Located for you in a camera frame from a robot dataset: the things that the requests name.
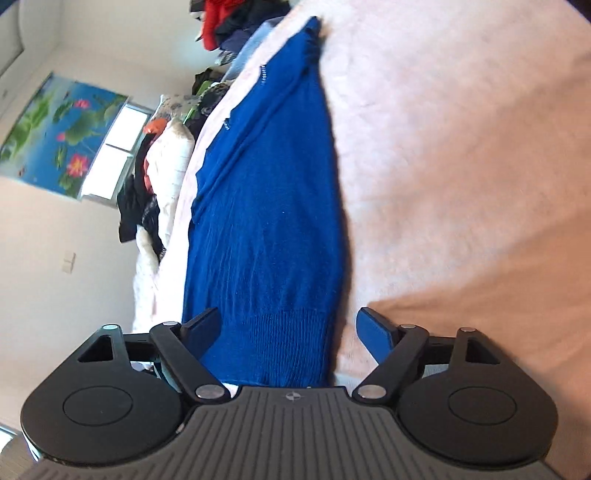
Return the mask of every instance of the pink bedsheet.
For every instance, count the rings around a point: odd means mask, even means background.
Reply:
[[[179,320],[195,173],[259,65],[324,22],[352,270],[335,371],[374,362],[370,305],[433,334],[474,326],[554,398],[548,460],[591,471],[591,26],[564,0],[304,0],[215,109],[184,179],[155,323]]]

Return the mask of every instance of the pinned wall poster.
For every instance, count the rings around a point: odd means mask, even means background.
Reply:
[[[51,75],[0,148],[0,174],[78,198],[127,97]]]

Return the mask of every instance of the orange cloth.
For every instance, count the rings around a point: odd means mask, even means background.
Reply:
[[[145,134],[156,134],[152,143],[156,141],[156,139],[162,135],[164,130],[166,129],[166,125],[168,125],[168,121],[165,118],[157,118],[156,120],[149,121],[148,124],[144,127]],[[144,184],[146,185],[146,190],[149,194],[152,194],[154,191],[152,189],[152,182],[150,181],[150,177],[148,177],[148,160],[144,160]]]
[[[144,133],[156,134],[156,138],[158,138],[164,132],[166,125],[168,125],[168,121],[165,118],[157,118],[156,120],[148,122],[148,124],[144,127]]]

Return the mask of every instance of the metal screw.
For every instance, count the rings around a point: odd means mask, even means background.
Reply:
[[[202,400],[217,400],[218,398],[222,398],[224,393],[225,390],[219,385],[202,385],[195,390],[195,395]]]
[[[359,387],[357,394],[367,400],[377,400],[386,396],[386,389],[380,385],[364,385]]]

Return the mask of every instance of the blue sweater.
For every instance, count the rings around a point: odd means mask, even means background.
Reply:
[[[183,319],[219,308],[219,337],[189,349],[223,382],[327,382],[345,250],[319,29],[261,66],[197,173]]]

